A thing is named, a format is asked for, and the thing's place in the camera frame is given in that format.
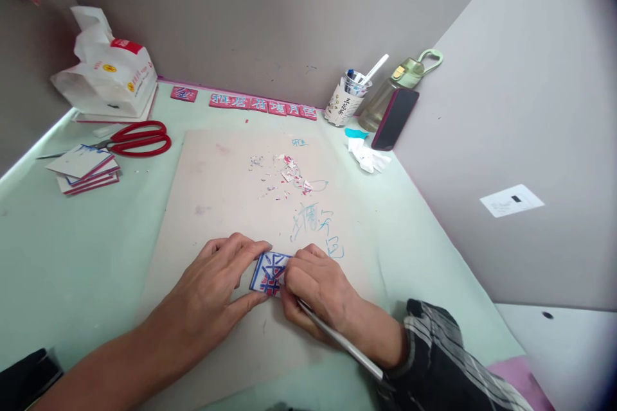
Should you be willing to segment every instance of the pen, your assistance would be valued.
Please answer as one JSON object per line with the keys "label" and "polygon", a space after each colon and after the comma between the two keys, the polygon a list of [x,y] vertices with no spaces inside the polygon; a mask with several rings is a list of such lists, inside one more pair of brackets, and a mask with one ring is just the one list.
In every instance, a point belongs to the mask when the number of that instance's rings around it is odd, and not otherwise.
{"label": "pen", "polygon": [[368,74],[364,76],[364,78],[360,81],[360,83],[368,82],[369,80],[371,80],[371,77],[379,70],[381,66],[383,66],[383,63],[385,63],[389,57],[390,55],[387,53],[384,56],[382,56],[381,59],[377,61],[377,64],[373,66],[373,69],[368,71]]}
{"label": "pen", "polygon": [[323,330],[334,342],[343,347],[347,353],[349,353],[354,360],[356,360],[360,365],[362,365],[370,374],[377,379],[382,386],[390,391],[394,391],[394,388],[386,382],[384,378],[384,372],[373,363],[368,357],[362,353],[355,345],[353,345],[349,340],[345,339],[339,332],[332,329],[330,326],[325,324],[312,309],[308,306],[308,304],[302,300],[298,299],[298,305],[300,308],[307,314],[309,318],[313,320],[315,324],[317,324],[321,330]]}
{"label": "pen", "polygon": [[[350,80],[353,80],[353,69],[350,69],[349,71],[347,71],[347,77],[349,77]],[[349,93],[351,90],[351,87],[346,83],[345,84],[345,91],[347,93]]]}

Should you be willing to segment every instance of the green water bottle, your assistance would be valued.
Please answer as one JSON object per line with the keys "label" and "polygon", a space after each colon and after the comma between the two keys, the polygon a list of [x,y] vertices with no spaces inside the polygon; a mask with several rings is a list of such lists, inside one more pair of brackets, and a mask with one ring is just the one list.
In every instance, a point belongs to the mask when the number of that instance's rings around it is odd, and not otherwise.
{"label": "green water bottle", "polygon": [[[437,58],[437,63],[425,69],[422,60],[426,55],[433,55]],[[400,64],[394,73],[379,87],[377,93],[371,99],[370,103],[360,115],[358,123],[360,127],[368,132],[376,132],[384,118],[384,113],[388,107],[388,103],[392,98],[392,94],[401,88],[412,89],[422,77],[439,66],[443,61],[443,55],[435,50],[428,49],[424,51],[420,58],[416,61],[413,58],[407,58]]]}

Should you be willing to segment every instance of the gray wall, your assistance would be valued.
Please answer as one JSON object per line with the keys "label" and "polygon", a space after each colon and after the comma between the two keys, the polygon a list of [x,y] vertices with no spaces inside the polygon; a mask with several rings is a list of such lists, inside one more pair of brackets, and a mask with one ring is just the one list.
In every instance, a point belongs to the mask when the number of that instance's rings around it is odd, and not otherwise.
{"label": "gray wall", "polygon": [[418,86],[396,154],[495,302],[617,309],[615,4],[473,0]]}
{"label": "gray wall", "polygon": [[159,74],[324,107],[341,73],[433,45],[470,0],[78,0],[145,45]]}
{"label": "gray wall", "polygon": [[0,176],[70,109],[49,78],[78,62],[74,4],[0,0]]}

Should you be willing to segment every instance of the pink fabric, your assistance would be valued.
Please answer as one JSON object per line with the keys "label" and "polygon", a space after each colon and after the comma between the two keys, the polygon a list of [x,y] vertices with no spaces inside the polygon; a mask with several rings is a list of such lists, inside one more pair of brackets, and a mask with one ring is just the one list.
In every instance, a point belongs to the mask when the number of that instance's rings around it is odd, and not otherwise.
{"label": "pink fabric", "polygon": [[497,362],[487,369],[511,384],[534,411],[555,411],[544,395],[540,384],[533,377],[524,356],[515,356],[509,360]]}

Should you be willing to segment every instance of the white pen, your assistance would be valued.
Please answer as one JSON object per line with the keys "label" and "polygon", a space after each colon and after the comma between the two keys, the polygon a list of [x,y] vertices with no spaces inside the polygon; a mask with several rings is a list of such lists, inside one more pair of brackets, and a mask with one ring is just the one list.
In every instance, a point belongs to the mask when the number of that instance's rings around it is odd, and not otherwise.
{"label": "white pen", "polygon": [[387,53],[384,56],[382,56],[382,58],[379,61],[377,61],[377,64],[373,66],[373,69],[368,71],[368,74],[365,75],[364,78],[359,83],[368,82],[369,80],[371,80],[371,77],[379,70],[381,66],[383,66],[383,64],[387,61],[389,57],[390,55]]}

